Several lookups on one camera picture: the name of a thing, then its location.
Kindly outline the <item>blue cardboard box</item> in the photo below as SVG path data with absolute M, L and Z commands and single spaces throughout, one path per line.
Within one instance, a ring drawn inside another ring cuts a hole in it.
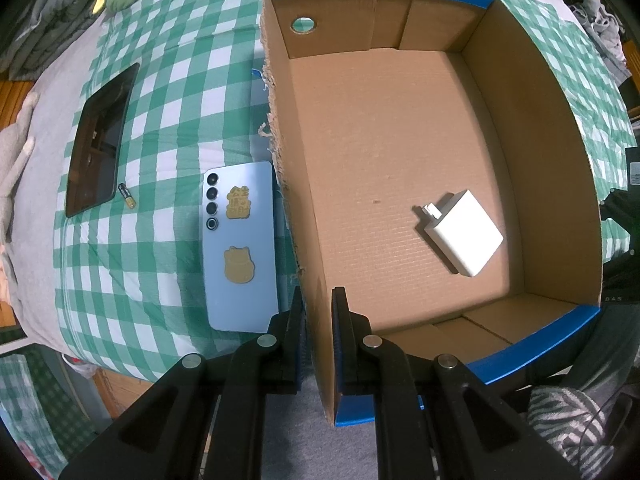
M 578 119 L 502 0 L 262 0 L 273 161 L 329 419 L 332 290 L 414 356 L 491 384 L 598 313 L 600 214 Z M 503 235 L 474 278 L 414 208 L 470 190 Z

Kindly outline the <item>green checkered cloth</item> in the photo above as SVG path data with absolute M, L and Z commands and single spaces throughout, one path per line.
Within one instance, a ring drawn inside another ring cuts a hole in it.
M 599 197 L 627 182 L 636 139 L 620 92 L 561 0 L 502 0 L 549 62 L 577 116 Z M 207 322 L 195 225 L 201 176 L 264 160 L 260 0 L 138 0 L 103 21 L 82 91 L 130 66 L 117 162 L 120 195 L 53 228 L 54 304 L 66 352 L 155 380 L 185 354 L 241 342 Z

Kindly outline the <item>black tablet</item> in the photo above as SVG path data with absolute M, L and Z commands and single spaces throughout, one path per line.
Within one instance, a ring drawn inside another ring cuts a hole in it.
M 139 68 L 134 63 L 104 84 L 81 111 L 67 175 L 66 218 L 115 195 L 122 132 Z

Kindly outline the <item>striped fuzzy garment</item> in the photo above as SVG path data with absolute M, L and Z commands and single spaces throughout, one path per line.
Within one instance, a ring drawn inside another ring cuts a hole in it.
M 566 376 L 559 385 L 533 388 L 527 422 L 577 469 L 580 478 L 597 479 L 614 458 L 606 424 L 625 387 Z

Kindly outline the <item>folded grey blanket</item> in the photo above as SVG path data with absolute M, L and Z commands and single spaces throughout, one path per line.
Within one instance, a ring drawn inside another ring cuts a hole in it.
M 36 80 L 95 21 L 96 0 L 14 0 L 1 12 L 1 76 Z

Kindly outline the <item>grey bed sheet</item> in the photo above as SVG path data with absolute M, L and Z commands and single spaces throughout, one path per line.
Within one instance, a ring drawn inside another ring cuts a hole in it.
M 35 147 L 14 188 L 9 244 L 2 256 L 10 305 L 26 336 L 58 352 L 69 352 L 54 304 L 53 231 L 58 186 L 68 161 L 65 147 L 81 110 L 81 89 L 91 78 L 90 64 L 102 32 L 99 18 L 39 77 L 39 101 L 29 136 Z

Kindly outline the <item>light blue smartphone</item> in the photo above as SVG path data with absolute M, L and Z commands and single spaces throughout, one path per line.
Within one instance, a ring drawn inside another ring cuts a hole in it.
M 265 333 L 279 312 L 273 205 L 270 162 L 203 174 L 203 278 L 214 330 Z

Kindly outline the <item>white square charger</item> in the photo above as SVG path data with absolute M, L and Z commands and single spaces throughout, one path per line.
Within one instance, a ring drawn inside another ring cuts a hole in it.
M 414 211 L 423 221 L 423 233 L 467 278 L 477 276 L 503 243 L 498 226 L 470 190 L 447 194 Z

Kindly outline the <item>grey trouser leg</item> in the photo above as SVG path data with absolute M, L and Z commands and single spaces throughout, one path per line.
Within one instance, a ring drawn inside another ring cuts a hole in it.
M 526 382 L 545 386 L 566 368 L 558 385 L 579 390 L 610 414 L 639 349 L 639 307 L 608 304 L 590 324 L 536 359 L 525 369 Z

